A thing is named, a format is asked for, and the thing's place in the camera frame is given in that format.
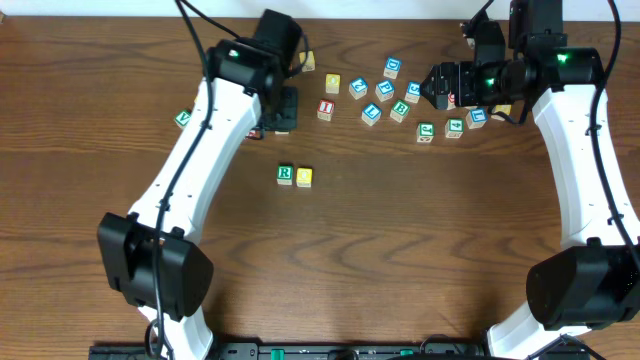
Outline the green R block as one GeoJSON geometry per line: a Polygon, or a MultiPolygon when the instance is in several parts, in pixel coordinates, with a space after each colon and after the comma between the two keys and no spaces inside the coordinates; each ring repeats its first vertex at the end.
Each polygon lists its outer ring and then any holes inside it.
{"type": "Polygon", "coordinates": [[[294,167],[291,165],[279,165],[277,170],[277,184],[291,186],[293,184],[294,167]]]}

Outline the yellow O block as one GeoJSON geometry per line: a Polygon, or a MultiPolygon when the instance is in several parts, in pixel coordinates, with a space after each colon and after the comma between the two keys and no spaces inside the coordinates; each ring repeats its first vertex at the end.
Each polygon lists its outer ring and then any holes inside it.
{"type": "Polygon", "coordinates": [[[325,78],[325,91],[328,94],[338,94],[340,91],[341,76],[328,73],[325,78]]]}
{"type": "Polygon", "coordinates": [[[296,172],[296,185],[298,187],[310,188],[313,181],[313,169],[299,167],[296,172]]]}

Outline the green B block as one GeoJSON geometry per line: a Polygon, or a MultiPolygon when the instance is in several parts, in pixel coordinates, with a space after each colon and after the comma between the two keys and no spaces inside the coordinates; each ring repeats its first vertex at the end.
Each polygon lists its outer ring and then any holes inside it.
{"type": "Polygon", "coordinates": [[[398,123],[402,123],[408,115],[411,107],[404,100],[397,100],[390,110],[390,118],[398,123]]]}

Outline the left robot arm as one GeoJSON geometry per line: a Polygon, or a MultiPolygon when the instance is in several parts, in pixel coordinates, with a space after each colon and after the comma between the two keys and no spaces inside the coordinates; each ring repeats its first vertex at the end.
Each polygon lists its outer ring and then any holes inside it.
{"type": "Polygon", "coordinates": [[[201,251],[213,197],[245,137],[285,102],[295,41],[223,40],[181,135],[127,215],[107,213],[97,240],[109,286],[148,319],[151,358],[203,359],[214,342],[202,303],[214,267],[201,251]]]}

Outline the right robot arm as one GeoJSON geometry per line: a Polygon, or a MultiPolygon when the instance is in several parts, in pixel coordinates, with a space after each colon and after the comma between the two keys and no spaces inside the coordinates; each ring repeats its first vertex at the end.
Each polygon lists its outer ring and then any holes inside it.
{"type": "Polygon", "coordinates": [[[606,72],[593,48],[547,46],[507,60],[443,62],[420,86],[434,108],[523,101],[551,162],[561,212],[561,252],[533,266],[526,301],[486,334],[497,358],[535,358],[570,336],[639,312],[639,218],[611,140],[606,72]]]}

